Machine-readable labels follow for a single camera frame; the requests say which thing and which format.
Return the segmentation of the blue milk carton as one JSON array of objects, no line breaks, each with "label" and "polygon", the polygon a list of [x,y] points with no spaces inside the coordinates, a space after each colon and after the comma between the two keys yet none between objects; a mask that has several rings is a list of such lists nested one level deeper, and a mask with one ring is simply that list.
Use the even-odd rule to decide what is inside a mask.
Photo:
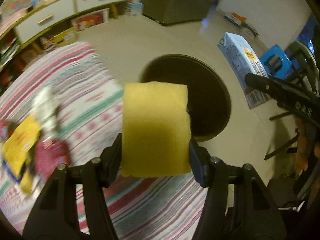
[{"label": "blue milk carton", "polygon": [[245,38],[238,34],[225,33],[217,46],[233,69],[249,108],[253,109],[265,103],[267,97],[262,92],[249,88],[245,83],[248,73],[268,77],[268,73]]}]

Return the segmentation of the yellow snack packet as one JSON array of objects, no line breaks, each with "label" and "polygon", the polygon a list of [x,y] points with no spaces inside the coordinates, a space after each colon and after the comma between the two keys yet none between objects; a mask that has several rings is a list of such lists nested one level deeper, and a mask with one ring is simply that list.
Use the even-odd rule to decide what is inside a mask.
[{"label": "yellow snack packet", "polygon": [[33,191],[34,172],[31,150],[40,136],[40,125],[33,116],[28,116],[20,124],[1,121],[2,164],[23,193]]}]

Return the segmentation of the white paper ball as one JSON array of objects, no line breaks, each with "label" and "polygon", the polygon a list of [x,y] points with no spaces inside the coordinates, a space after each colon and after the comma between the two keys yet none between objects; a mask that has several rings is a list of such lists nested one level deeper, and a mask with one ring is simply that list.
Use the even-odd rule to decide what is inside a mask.
[{"label": "white paper ball", "polygon": [[59,100],[52,86],[43,87],[33,98],[31,114],[44,132],[57,129]]}]

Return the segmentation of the yellow sponge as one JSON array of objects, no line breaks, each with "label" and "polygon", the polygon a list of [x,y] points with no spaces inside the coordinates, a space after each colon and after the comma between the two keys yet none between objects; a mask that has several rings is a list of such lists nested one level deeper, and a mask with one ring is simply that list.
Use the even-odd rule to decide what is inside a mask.
[{"label": "yellow sponge", "polygon": [[123,96],[124,177],[189,173],[188,87],[165,82],[127,83]]}]

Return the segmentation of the dark round trash bin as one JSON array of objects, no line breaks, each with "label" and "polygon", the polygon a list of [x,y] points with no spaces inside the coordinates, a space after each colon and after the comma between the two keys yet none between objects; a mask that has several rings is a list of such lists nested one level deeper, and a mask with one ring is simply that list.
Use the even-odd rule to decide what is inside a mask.
[{"label": "dark round trash bin", "polygon": [[187,110],[197,141],[218,136],[231,117],[231,97],[221,77],[204,62],[182,54],[162,55],[140,75],[140,82],[167,82],[188,87]]}]

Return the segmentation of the blue plastic stool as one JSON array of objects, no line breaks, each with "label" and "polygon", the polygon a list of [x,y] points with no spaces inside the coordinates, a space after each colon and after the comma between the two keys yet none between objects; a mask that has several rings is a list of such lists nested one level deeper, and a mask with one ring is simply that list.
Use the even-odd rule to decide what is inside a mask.
[{"label": "blue plastic stool", "polygon": [[287,79],[292,62],[282,48],[275,44],[259,58],[269,75],[279,79]]}]

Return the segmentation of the yellow cardboard box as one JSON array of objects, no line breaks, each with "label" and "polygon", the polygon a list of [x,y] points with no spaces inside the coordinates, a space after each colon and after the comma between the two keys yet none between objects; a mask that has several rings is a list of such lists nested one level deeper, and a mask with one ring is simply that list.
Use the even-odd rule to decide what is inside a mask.
[{"label": "yellow cardboard box", "polygon": [[51,51],[57,47],[63,47],[69,45],[77,40],[76,29],[71,27],[53,37],[40,37],[42,47],[46,51]]}]

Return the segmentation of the white wooden tv cabinet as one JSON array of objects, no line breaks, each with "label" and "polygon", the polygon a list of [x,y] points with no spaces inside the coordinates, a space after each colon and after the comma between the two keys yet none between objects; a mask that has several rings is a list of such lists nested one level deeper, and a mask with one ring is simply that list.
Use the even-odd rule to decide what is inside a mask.
[{"label": "white wooden tv cabinet", "polygon": [[5,68],[25,47],[49,31],[52,27],[94,9],[110,7],[114,18],[118,17],[118,3],[127,0],[49,0],[26,13],[1,34],[1,41],[12,33],[14,44],[1,58],[1,68]]}]

